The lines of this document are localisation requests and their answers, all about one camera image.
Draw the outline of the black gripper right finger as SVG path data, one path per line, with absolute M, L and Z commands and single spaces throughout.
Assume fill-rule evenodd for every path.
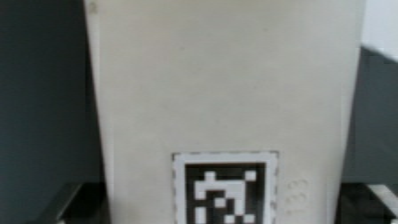
M 341 185 L 334 224 L 398 224 L 398 193 L 384 184 Z

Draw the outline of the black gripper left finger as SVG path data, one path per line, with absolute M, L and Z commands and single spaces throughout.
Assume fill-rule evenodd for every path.
M 67 183 L 62 186 L 34 224 L 110 224 L 103 182 Z

